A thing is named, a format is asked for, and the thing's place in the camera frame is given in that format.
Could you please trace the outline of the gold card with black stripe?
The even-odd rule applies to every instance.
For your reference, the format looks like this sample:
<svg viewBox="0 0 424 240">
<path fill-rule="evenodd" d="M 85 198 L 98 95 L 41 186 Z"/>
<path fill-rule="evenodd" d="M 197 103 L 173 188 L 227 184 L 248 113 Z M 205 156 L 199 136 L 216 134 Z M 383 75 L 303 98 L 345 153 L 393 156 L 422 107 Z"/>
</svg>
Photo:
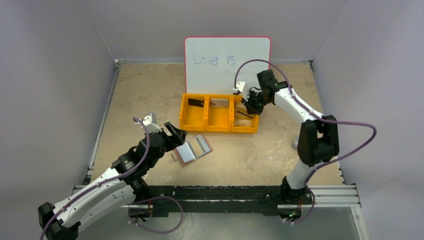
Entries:
<svg viewBox="0 0 424 240">
<path fill-rule="evenodd" d="M 235 118 L 238 118 L 238 119 L 245 119 L 245 120 L 247 120 L 247 119 L 254 119 L 254 118 L 255 118 L 255 115 L 247 114 L 247 113 L 246 113 L 246 112 L 244 112 L 244 111 L 239 111 L 239 110 L 237 110 L 237 111 L 235 112 L 235 114 L 234 114 L 234 117 L 235 117 Z"/>
</svg>

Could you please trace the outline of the pink leather card holder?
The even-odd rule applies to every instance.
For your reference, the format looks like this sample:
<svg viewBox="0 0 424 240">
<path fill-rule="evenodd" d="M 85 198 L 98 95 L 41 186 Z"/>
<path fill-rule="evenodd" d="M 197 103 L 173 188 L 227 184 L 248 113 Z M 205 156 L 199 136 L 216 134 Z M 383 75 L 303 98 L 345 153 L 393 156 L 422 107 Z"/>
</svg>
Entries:
<svg viewBox="0 0 424 240">
<path fill-rule="evenodd" d="M 213 151 L 212 146 L 203 134 L 194 136 L 171 152 L 172 159 L 181 167 L 195 162 Z"/>
</svg>

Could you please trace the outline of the black credit card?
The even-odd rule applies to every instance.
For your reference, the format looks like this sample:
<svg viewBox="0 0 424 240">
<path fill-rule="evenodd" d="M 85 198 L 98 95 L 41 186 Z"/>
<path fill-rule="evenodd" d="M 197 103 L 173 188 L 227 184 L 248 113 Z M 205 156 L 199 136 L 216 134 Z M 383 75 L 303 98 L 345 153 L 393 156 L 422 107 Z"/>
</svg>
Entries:
<svg viewBox="0 0 424 240">
<path fill-rule="evenodd" d="M 196 107 L 196 108 L 204 108 L 205 106 L 205 100 L 204 99 L 196 99 L 196 98 L 188 98 L 187 99 L 187 105 L 189 107 Z"/>
</svg>

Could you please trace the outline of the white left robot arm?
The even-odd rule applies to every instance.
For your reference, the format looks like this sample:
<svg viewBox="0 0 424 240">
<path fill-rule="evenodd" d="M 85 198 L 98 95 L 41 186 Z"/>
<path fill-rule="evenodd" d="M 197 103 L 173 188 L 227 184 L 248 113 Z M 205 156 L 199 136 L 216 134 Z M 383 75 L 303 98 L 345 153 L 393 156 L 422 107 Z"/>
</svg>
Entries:
<svg viewBox="0 0 424 240">
<path fill-rule="evenodd" d="M 125 205 L 153 203 L 156 200 L 177 201 L 154 194 L 143 176 L 165 153 L 186 142 L 187 131 L 170 122 L 164 128 L 148 119 L 134 118 L 144 130 L 144 138 L 118 157 L 103 174 L 66 199 L 38 207 L 42 228 L 40 239 L 75 240 L 83 228 L 109 212 Z"/>
</svg>

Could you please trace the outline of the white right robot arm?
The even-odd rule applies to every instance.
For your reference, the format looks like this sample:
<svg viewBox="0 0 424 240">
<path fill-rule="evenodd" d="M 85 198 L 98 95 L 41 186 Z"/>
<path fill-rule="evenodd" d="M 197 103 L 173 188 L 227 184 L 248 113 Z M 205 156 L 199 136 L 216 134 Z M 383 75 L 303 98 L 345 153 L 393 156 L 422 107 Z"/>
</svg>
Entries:
<svg viewBox="0 0 424 240">
<path fill-rule="evenodd" d="M 339 154 L 338 126 L 332 115 L 324 116 L 298 97 L 288 80 L 277 81 L 271 69 L 257 75 L 259 87 L 239 81 L 234 89 L 241 93 L 248 114 L 260 115 L 264 107 L 280 107 L 299 124 L 298 161 L 280 186 L 282 197 L 299 196 L 306 190 L 313 172 Z"/>
</svg>

